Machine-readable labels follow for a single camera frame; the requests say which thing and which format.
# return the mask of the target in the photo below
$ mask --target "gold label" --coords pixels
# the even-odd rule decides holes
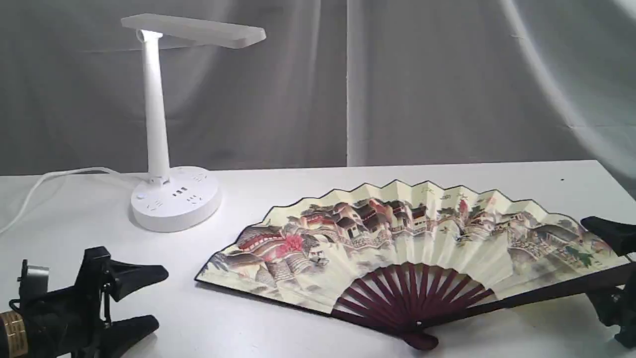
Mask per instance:
[[[0,324],[4,324],[6,341],[9,343],[9,358],[18,358],[29,353],[22,316],[13,311],[0,313]]]

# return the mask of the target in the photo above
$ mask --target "lamp head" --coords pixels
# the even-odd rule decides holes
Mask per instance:
[[[266,37],[265,30],[260,27],[152,13],[125,17],[121,20],[121,24],[131,29],[158,32],[228,48],[248,47],[263,41]]]

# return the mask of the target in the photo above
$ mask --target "white desk lamp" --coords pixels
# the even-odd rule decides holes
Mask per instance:
[[[166,34],[198,43],[243,48],[263,41],[265,30],[149,13],[123,18],[121,24],[137,30],[144,54],[149,178],[133,191],[132,210],[146,229],[165,233],[187,229],[219,208],[221,190],[218,181],[204,168],[170,168],[158,40]]]

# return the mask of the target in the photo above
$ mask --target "painted fan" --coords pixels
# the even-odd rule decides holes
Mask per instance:
[[[627,257],[574,219],[497,190],[364,184],[272,208],[215,253],[200,282],[393,334],[624,284]]]

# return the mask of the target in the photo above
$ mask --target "folding fan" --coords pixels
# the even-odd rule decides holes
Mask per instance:
[[[624,284],[634,269],[574,219],[534,201],[394,181],[272,208],[197,280],[429,350],[438,340],[427,327]]]

